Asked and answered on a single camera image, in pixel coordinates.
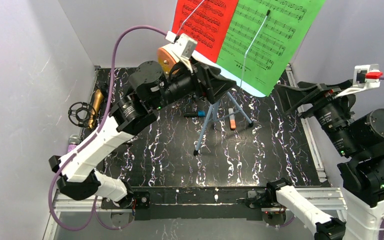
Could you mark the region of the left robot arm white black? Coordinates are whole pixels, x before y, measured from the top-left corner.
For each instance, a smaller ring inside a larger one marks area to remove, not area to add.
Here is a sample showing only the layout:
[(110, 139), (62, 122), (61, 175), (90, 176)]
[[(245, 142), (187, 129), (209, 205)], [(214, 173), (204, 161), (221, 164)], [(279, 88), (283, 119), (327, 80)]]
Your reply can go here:
[(176, 63), (165, 75), (156, 61), (141, 63), (128, 78), (129, 92), (113, 104), (99, 126), (71, 152), (49, 159), (55, 184), (67, 197), (81, 201), (91, 196), (122, 202), (133, 195), (128, 184), (98, 172), (96, 166), (120, 145), (157, 120), (157, 111), (195, 95), (215, 103), (237, 83), (217, 67), (193, 60), (191, 69)]

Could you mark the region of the gold microphone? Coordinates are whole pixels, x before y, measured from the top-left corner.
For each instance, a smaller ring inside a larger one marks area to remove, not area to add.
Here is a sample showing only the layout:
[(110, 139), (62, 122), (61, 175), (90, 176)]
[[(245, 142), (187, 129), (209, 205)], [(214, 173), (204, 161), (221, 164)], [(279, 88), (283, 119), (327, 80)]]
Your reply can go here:
[(103, 95), (102, 91), (100, 89), (97, 89), (93, 95), (93, 103), (92, 103), (92, 108), (90, 110), (90, 118), (89, 118), (89, 121), (87, 124), (87, 127), (89, 129), (95, 128), (98, 113), (100, 111), (100, 107), (101, 107), (103, 100), (104, 100), (104, 95)]

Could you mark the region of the green sheet music page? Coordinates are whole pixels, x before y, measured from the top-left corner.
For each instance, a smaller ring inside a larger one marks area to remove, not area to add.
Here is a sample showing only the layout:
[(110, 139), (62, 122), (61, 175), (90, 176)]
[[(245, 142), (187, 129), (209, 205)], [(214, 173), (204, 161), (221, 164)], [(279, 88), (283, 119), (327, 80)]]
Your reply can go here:
[(324, 5), (323, 0), (240, 0), (216, 64), (255, 97), (268, 96)]

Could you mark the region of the light blue music stand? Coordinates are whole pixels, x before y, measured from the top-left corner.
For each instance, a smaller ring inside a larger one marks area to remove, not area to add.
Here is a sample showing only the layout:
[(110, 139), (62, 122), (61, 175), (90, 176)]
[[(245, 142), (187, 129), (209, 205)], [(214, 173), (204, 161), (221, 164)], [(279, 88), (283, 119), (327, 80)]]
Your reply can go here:
[(268, 96), (322, 9), (322, 0), (179, 0), (171, 30), (254, 96)]

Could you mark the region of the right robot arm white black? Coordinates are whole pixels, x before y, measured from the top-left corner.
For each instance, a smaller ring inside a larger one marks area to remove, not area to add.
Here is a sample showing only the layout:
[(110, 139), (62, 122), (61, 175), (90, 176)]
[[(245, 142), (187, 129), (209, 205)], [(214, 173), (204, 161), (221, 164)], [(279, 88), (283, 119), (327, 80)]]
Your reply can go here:
[(338, 154), (346, 220), (323, 212), (281, 178), (266, 185), (265, 202), (285, 207), (300, 219), (316, 240), (384, 240), (384, 108), (353, 119), (356, 102), (352, 80), (337, 84), (299, 82), (276, 84), (273, 95), (281, 112), (314, 117)]

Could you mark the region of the purple glitter microphone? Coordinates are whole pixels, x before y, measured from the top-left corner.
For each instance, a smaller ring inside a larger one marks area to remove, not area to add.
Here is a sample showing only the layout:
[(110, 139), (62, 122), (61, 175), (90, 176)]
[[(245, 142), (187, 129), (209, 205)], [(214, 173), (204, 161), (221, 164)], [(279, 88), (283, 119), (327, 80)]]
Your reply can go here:
[(81, 143), (81, 137), (78, 134), (72, 134), (68, 138), (67, 153), (70, 153)]

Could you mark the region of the red sheet music page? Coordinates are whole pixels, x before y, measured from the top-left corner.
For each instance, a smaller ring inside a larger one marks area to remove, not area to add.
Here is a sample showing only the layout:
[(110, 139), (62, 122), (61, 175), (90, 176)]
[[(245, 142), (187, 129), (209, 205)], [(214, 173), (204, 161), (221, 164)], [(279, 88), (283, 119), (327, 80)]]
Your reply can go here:
[(238, 0), (178, 0), (171, 31), (198, 42), (196, 51), (216, 62)]

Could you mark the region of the black shock-mount tripod stand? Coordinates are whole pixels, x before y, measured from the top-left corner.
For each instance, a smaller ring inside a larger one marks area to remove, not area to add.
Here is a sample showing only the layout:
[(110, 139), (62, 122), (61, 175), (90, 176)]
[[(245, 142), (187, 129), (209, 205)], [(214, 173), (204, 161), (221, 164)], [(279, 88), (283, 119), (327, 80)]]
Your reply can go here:
[(91, 104), (82, 101), (73, 103), (67, 112), (69, 121), (81, 128), (91, 128), (90, 125), (96, 121), (96, 114)]

